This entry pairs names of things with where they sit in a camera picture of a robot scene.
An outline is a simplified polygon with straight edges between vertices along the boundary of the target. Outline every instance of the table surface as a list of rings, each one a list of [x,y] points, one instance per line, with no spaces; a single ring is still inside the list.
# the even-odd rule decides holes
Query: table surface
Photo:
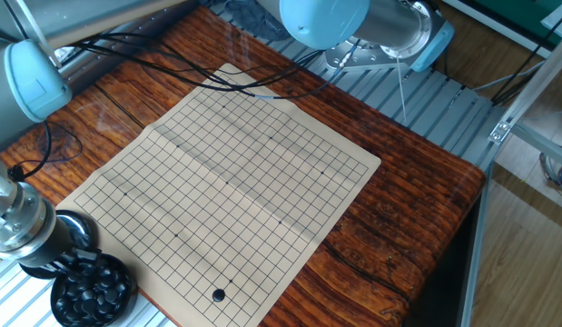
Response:
[[[248,73],[256,79],[278,71],[270,65],[291,64],[204,7],[170,28],[162,40],[204,67],[268,65]],[[157,54],[138,56],[188,68]],[[204,79],[196,73],[182,75]],[[318,76],[299,71],[269,87],[293,95],[322,84]],[[138,64],[121,64],[49,119],[79,136],[83,154],[69,163],[48,164],[27,182],[59,204],[193,88]],[[486,176],[332,85],[293,102],[377,155],[382,164],[262,325],[399,326],[478,199]],[[74,139],[56,126],[53,134],[54,157],[73,155],[78,147]],[[43,129],[37,128],[1,159],[13,165],[40,158],[44,148],[37,145],[43,143]]]

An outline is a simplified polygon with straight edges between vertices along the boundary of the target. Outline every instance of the metal bracket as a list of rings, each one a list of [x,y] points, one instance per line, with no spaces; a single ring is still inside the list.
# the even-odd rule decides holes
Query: metal bracket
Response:
[[[505,142],[508,134],[510,133],[510,130],[512,129],[513,129],[513,125],[511,123],[507,123],[504,121],[498,122],[495,129],[493,129],[492,133],[490,133],[488,140],[495,144],[502,144],[503,142]]]
[[[522,118],[528,108],[537,100],[555,76],[562,70],[562,41],[553,50],[551,56],[535,73],[518,98],[500,118],[497,127],[488,139],[496,144],[504,141],[510,129]]]

